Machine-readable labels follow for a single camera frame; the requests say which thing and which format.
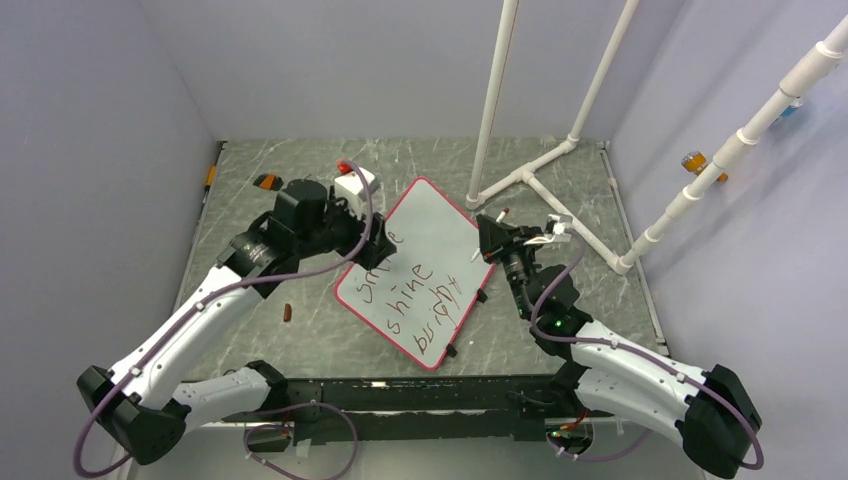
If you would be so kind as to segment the white marker pen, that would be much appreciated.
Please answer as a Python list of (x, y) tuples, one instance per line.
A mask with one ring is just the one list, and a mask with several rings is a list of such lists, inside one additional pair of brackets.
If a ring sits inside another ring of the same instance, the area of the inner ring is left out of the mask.
[(470, 261), (474, 262), (481, 256), (487, 256), (495, 246), (504, 241), (510, 227), (503, 223), (506, 216), (509, 214), (510, 208), (502, 209), (496, 217), (491, 215), (478, 213), (474, 220), (478, 227), (478, 247), (471, 255)]

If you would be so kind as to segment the blue wall fitting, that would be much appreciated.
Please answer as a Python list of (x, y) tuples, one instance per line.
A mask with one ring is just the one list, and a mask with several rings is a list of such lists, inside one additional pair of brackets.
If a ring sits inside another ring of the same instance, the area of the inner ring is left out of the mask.
[(801, 97), (796, 97), (793, 99), (786, 108), (779, 115), (780, 118), (785, 118), (792, 115), (798, 109), (800, 109), (804, 105), (803, 99)]

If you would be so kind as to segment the white pvc pipe frame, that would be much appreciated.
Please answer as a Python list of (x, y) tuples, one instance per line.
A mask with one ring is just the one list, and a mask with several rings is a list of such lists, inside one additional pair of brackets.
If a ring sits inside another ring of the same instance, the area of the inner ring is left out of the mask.
[(465, 195), (465, 206), (469, 210), (476, 210), (502, 191), (521, 183), (530, 187), (554, 212), (572, 215), (573, 213), (537, 178), (537, 172), (554, 160), (571, 153), (577, 147), (583, 126), (640, 2), (638, 0), (627, 0), (624, 3), (575, 121), (565, 140), (540, 157), (521, 164), (504, 178), (483, 189), (481, 187), (483, 171), (501, 96), (510, 46), (514, 36), (519, 4), (518, 0), (506, 0), (502, 3), (471, 178)]

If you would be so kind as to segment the white pipe on wall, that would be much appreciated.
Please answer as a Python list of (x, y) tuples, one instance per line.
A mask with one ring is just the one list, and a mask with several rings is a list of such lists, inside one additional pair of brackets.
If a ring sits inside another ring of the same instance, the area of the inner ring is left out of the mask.
[(728, 137), (700, 175), (680, 190), (662, 215), (635, 239), (630, 249), (615, 260), (612, 270), (623, 275), (634, 267), (637, 260), (653, 250), (675, 221), (702, 199), (718, 177), (750, 153), (762, 134), (794, 100), (807, 94), (816, 83), (837, 68), (846, 51), (847, 19), (843, 18), (786, 73), (776, 91), (744, 126)]

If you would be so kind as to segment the aluminium frame rail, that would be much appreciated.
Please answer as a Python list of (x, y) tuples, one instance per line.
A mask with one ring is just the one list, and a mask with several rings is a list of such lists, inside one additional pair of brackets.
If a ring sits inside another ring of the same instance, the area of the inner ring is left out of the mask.
[[(306, 403), (300, 402), (275, 409), (271, 405), (273, 401), (285, 400), (288, 397), (288, 392), (278, 393), (275, 390), (270, 391), (268, 398), (259, 408), (228, 407), (224, 402), (229, 397), (228, 393), (203, 394), (198, 384), (190, 383), (186, 388), (178, 390), (176, 397), (161, 408), (143, 406), (136, 396), (126, 399), (115, 397), (98, 421), (105, 430), (115, 436), (138, 464), (148, 465), (170, 452), (185, 434), (209, 423), (229, 422), (226, 418), (231, 414), (257, 413), (261, 408), (267, 408), (271, 415), (290, 414), (307, 406)], [(302, 446), (306, 442), (295, 441), (294, 429), (286, 421), (247, 423), (250, 426), (244, 435), (244, 445), (249, 458), (253, 460), (258, 459), (260, 452), (272, 448), (269, 441), (260, 439), (262, 432), (279, 430), (283, 444), (293, 441)], [(355, 446), (360, 445), (363, 441), (359, 439), (356, 429), (351, 427), (349, 431), (351, 437), (348, 440)], [(543, 440), (547, 440), (563, 458), (584, 463), (605, 463), (633, 453), (652, 434), (652, 430), (644, 429), (631, 445), (616, 453), (601, 456), (590, 454), (593, 437), (589, 422), (583, 422), (572, 430), (552, 428), (547, 431)]]

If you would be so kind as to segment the orange yellow wall fitting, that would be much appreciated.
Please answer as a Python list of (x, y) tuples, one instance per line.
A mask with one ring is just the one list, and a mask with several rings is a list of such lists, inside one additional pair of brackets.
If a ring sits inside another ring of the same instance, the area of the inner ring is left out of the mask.
[(700, 151), (691, 151), (683, 157), (681, 165), (686, 171), (698, 176), (707, 166), (707, 157)]

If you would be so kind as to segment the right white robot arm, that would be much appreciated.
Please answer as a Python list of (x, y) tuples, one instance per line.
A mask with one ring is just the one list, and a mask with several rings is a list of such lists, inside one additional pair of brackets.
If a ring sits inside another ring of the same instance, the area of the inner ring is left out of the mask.
[(703, 471), (723, 479), (760, 470), (762, 418), (739, 376), (704, 369), (642, 347), (576, 305), (571, 272), (586, 241), (568, 217), (516, 226), (479, 214), (475, 257), (502, 268), (520, 318), (535, 343), (564, 363), (550, 382), (557, 411), (611, 414), (677, 444)]

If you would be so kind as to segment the red framed whiteboard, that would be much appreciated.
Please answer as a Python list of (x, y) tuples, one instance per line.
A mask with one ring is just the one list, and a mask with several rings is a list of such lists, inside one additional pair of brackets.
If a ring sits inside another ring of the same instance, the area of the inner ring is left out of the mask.
[(448, 356), (493, 266), (474, 258), (478, 227), (435, 184), (416, 178), (386, 216), (397, 251), (367, 271), (353, 264), (336, 300), (428, 371)]

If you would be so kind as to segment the black orange brush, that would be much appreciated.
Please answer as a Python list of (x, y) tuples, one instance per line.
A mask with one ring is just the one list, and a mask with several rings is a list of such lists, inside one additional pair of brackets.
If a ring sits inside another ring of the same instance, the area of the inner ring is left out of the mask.
[(264, 173), (256, 177), (253, 185), (267, 191), (279, 191), (283, 188), (285, 181), (278, 175)]

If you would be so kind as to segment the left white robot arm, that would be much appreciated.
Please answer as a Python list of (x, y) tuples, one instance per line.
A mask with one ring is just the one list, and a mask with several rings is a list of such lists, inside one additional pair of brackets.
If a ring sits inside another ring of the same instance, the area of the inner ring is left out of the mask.
[(364, 269), (396, 252), (375, 209), (379, 180), (368, 172), (338, 176), (331, 186), (295, 179), (274, 206), (233, 237), (195, 292), (131, 354), (108, 368), (91, 366), (78, 389), (101, 426), (141, 465), (158, 461), (195, 428), (254, 412), (279, 417), (290, 402), (286, 377), (255, 360), (210, 380), (186, 373), (232, 323), (283, 282), (302, 277), (300, 263), (336, 253)]

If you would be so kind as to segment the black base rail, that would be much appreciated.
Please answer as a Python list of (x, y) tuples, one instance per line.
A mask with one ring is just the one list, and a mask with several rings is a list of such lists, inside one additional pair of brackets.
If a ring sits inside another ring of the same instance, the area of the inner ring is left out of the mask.
[(272, 407), (304, 402), (290, 414), (236, 413), (229, 422), (286, 421), (295, 441), (362, 441), (508, 437), (541, 441), (575, 421), (583, 408), (555, 393), (550, 375), (295, 378)]

